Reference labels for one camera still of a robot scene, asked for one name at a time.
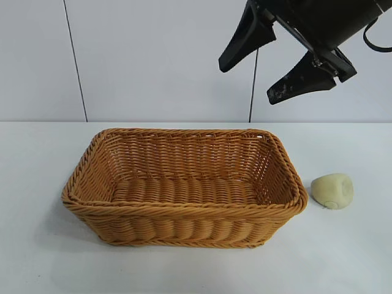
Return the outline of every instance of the woven wicker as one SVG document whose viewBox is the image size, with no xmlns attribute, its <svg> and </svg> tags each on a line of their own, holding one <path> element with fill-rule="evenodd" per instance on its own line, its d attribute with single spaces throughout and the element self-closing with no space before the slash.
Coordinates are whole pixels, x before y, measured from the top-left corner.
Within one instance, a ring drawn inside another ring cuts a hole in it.
<svg viewBox="0 0 392 294">
<path fill-rule="evenodd" d="M 110 244 L 234 248 L 270 239 L 307 193 L 269 132 L 109 129 L 62 201 Z"/>
</svg>

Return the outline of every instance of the basket bottom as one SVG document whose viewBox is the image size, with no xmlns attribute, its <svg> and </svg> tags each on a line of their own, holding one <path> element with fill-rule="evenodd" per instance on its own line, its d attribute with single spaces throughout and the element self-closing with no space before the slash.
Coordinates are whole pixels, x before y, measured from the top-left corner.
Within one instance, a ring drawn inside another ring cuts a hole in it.
<svg viewBox="0 0 392 294">
<path fill-rule="evenodd" d="M 133 246 L 133 247 L 143 247 L 143 246 L 177 246 L 177 247 L 204 247 L 204 248 L 222 248 L 222 249 L 234 249 L 234 248 L 256 248 L 264 245 L 268 240 L 262 240 L 256 243 L 249 242 L 236 242 L 236 243 L 225 243 L 225 242 L 191 242 L 191 241 L 165 241 L 165 240 L 149 240 L 149 241 L 106 241 L 99 237 L 103 242 L 108 243 L 113 246 Z"/>
<path fill-rule="evenodd" d="M 258 203 L 251 183 L 239 179 L 132 179 L 119 182 L 112 202 Z"/>
</svg>

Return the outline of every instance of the peeled potato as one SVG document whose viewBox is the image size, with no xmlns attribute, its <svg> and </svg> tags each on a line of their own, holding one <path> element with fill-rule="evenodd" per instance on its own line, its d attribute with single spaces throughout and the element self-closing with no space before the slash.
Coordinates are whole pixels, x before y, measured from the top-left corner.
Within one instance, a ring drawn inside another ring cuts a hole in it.
<svg viewBox="0 0 392 294">
<path fill-rule="evenodd" d="M 354 186 L 343 173 L 322 176 L 311 184 L 313 198 L 329 209 L 342 209 L 353 201 Z"/>
</svg>

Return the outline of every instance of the white wall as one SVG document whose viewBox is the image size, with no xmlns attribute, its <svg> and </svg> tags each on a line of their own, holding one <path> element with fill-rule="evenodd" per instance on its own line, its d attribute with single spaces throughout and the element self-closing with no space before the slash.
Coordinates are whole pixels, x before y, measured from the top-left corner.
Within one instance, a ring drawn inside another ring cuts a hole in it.
<svg viewBox="0 0 392 294">
<path fill-rule="evenodd" d="M 377 45 L 392 46 L 392 11 L 369 30 Z M 277 41 L 259 51 L 252 122 L 392 122 L 392 53 L 377 53 L 359 32 L 340 46 L 357 75 L 330 91 L 313 92 L 270 105 L 266 91 L 302 58 L 303 48 L 278 24 Z"/>
<path fill-rule="evenodd" d="M 217 59 L 246 0 L 66 0 L 90 121 L 247 121 L 255 54 Z M 253 122 L 392 121 L 392 53 L 361 34 L 341 46 L 358 75 L 331 91 L 270 105 L 266 90 L 305 49 L 278 24 L 260 50 Z M 391 46 L 392 11 L 370 30 Z M 0 1 L 0 121 L 83 121 L 62 0 Z"/>
<path fill-rule="evenodd" d="M 218 57 L 245 1 L 67 0 L 89 121 L 247 121 L 255 53 Z"/>
<path fill-rule="evenodd" d="M 0 120 L 83 121 L 62 0 L 0 1 Z"/>
</svg>

